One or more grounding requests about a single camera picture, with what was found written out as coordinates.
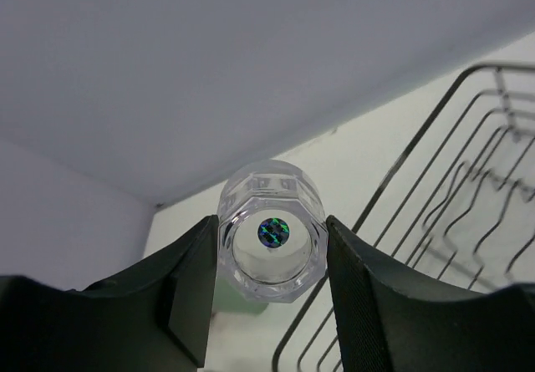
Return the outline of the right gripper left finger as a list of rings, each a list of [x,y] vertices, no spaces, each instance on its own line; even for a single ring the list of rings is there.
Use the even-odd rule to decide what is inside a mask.
[[[202,218],[172,244],[84,290],[1,279],[4,371],[196,371],[206,361],[217,225]]]

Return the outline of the mint green cup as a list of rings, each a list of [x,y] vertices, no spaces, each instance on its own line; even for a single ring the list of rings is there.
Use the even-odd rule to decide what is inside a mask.
[[[268,303],[247,300],[226,280],[216,280],[212,303],[213,313],[259,315],[263,313],[267,307]]]

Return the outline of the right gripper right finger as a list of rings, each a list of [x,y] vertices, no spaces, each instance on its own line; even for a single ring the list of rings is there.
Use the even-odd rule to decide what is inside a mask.
[[[476,293],[426,276],[327,219],[346,371],[532,371],[534,286]]]

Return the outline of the small clear glass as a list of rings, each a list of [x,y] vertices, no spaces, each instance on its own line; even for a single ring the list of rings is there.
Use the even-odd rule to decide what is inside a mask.
[[[295,165],[236,171],[217,206],[219,273],[248,299],[292,303],[325,274],[329,234],[317,187]]]

